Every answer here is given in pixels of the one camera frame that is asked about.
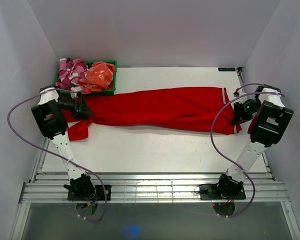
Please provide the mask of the red trousers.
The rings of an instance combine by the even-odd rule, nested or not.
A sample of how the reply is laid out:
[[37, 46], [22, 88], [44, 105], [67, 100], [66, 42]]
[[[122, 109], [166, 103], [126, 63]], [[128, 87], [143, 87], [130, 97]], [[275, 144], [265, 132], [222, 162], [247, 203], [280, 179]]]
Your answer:
[[70, 141], [88, 138], [90, 124], [115, 127], [155, 126], [223, 135], [238, 134], [240, 124], [232, 125], [234, 109], [229, 105], [226, 88], [178, 87], [144, 90], [115, 95], [84, 98], [93, 115], [85, 120], [75, 119], [63, 110], [68, 123]]

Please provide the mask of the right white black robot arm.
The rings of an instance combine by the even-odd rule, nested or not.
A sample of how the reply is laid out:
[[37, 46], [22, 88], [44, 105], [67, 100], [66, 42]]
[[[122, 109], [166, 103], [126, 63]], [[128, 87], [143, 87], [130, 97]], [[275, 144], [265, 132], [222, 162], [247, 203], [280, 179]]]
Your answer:
[[230, 124], [236, 127], [249, 122], [249, 138], [237, 160], [219, 178], [215, 192], [222, 199], [234, 199], [243, 193], [247, 173], [266, 149], [281, 140], [294, 114], [282, 103], [283, 94], [277, 87], [259, 84], [252, 95], [241, 101], [247, 94], [238, 89], [234, 92]]

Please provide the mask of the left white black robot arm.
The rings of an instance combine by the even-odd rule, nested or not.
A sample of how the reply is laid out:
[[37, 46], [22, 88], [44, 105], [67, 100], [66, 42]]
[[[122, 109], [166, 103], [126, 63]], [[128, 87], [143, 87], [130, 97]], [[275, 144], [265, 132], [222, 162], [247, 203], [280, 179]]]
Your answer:
[[77, 198], [90, 200], [96, 195], [96, 187], [84, 169], [74, 165], [75, 157], [70, 148], [68, 123], [63, 110], [69, 111], [76, 120], [87, 120], [93, 115], [82, 94], [63, 99], [55, 85], [40, 89], [39, 103], [31, 112], [42, 135], [50, 139], [59, 155], [64, 157], [63, 165], [67, 171], [69, 184], [64, 185]]

